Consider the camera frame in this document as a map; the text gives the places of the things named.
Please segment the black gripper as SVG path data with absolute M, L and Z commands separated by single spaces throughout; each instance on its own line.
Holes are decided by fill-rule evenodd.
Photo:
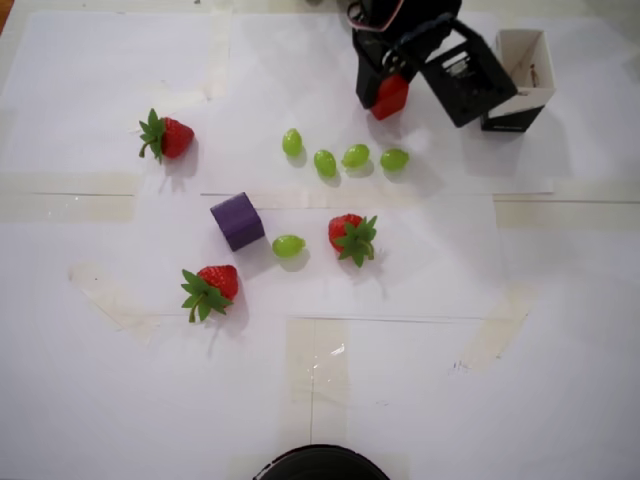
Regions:
M 391 36 L 363 29 L 352 30 L 354 48 L 359 54 L 371 60 L 377 70 L 398 70 L 407 83 L 412 82 L 418 70 L 425 68 L 425 62 L 407 50 L 407 45 L 417 36 L 416 29 Z M 356 94 L 362 106 L 376 103 L 382 80 L 375 68 L 368 64 L 358 66 Z

